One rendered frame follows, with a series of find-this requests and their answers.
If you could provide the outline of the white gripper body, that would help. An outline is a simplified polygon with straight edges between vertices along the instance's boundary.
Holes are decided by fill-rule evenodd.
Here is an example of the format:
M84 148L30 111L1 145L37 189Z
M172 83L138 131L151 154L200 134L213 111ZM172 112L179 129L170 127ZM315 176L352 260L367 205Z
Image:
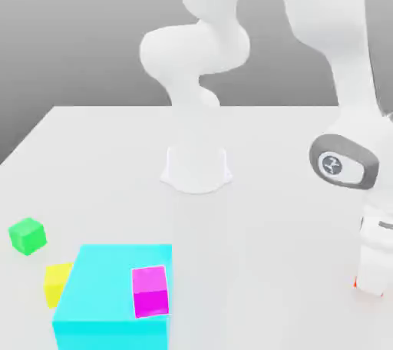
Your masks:
M365 206L360 236L363 242L380 249L393 249L393 213Z

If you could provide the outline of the small magenta cube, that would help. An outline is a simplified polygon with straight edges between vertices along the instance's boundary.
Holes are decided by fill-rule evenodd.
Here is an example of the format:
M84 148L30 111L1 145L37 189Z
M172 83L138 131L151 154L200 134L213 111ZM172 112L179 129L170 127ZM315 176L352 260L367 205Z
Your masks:
M131 284L137 319L169 314L169 290L164 266L132 269Z

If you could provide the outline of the small yellow cube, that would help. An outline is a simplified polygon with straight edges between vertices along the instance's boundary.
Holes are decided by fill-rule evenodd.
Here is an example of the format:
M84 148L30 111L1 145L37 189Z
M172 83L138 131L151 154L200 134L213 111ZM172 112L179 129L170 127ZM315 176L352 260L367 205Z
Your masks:
M55 308L63 293L74 263L62 263L45 268L44 293L47 306Z

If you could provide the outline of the small green cube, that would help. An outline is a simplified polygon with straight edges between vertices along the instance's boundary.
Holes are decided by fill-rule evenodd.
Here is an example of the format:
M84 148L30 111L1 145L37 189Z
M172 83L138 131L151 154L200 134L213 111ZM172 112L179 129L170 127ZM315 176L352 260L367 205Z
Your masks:
M25 256L31 255L47 243L44 226L32 218L25 218L8 228L13 247Z

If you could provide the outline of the large cyan box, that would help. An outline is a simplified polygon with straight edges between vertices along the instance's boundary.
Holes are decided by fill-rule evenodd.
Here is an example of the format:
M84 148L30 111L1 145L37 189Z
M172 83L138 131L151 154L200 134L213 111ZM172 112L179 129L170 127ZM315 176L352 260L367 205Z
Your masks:
M164 266L169 314L137 319L131 270ZM169 350L173 292L170 244L83 245L56 307L58 350Z

